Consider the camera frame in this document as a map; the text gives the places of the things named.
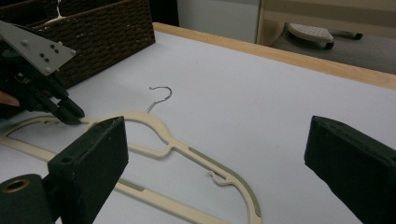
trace person's hand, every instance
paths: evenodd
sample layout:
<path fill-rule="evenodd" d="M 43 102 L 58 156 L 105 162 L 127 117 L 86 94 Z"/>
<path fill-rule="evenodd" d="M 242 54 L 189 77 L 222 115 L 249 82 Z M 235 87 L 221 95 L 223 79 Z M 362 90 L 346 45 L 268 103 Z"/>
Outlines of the person's hand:
<path fill-rule="evenodd" d="M 20 106 L 20 102 L 17 98 L 3 91 L 0 91 L 0 104 Z"/>

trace metal hook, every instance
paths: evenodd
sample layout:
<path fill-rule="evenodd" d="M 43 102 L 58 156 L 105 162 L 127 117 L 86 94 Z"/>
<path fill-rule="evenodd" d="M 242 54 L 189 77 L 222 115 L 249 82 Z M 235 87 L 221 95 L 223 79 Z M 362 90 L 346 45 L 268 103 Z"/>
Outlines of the metal hook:
<path fill-rule="evenodd" d="M 165 86 L 150 87 L 151 90 L 155 90 L 155 89 L 158 89 L 158 88 L 166 88 L 166 89 L 168 89 L 169 90 L 169 95 L 166 96 L 165 98 L 161 99 L 161 100 L 158 100 L 158 101 L 155 101 L 154 103 L 152 103 L 152 105 L 147 109 L 148 113 L 152 109 L 152 107 L 154 107 L 156 104 L 158 104 L 160 102 L 163 102 L 163 101 L 171 98 L 171 96 L 172 96 L 172 90 L 169 87 L 165 87 Z"/>

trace wooden table edge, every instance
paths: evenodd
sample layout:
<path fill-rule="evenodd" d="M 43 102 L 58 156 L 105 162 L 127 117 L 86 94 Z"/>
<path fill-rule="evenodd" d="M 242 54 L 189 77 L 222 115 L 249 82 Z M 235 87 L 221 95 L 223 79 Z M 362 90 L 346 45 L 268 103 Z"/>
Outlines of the wooden table edge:
<path fill-rule="evenodd" d="M 257 44 L 252 44 L 218 35 L 210 35 L 158 22 L 154 22 L 153 25 L 155 31 L 166 33 L 169 35 L 176 35 L 204 42 L 207 44 L 224 47 L 227 49 L 245 52 L 282 63 L 297 65 L 328 75 L 347 78 L 390 90 L 396 90 L 396 75 L 392 75 L 389 73 L 378 72 L 375 70 L 361 68 L 344 63 L 335 63 L 319 58 L 305 56 L 302 54 L 288 52 L 285 50 L 272 49 Z"/>

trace black foam block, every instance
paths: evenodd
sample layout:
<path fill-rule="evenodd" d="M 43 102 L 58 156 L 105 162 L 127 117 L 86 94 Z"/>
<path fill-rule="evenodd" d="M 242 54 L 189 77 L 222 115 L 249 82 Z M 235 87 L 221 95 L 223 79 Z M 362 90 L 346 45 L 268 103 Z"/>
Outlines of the black foam block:
<path fill-rule="evenodd" d="M 342 122 L 313 117 L 304 160 L 362 223 L 396 223 L 395 150 Z"/>

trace brown basket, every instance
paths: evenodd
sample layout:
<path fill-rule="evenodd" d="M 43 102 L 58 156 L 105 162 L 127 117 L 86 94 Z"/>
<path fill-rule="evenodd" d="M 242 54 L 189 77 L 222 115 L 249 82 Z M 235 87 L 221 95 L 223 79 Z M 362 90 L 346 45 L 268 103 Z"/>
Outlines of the brown basket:
<path fill-rule="evenodd" d="M 31 0 L 0 7 L 0 20 L 31 26 L 77 55 L 61 67 L 69 88 L 155 43 L 148 0 Z M 0 118 L 4 109 L 0 106 Z"/>

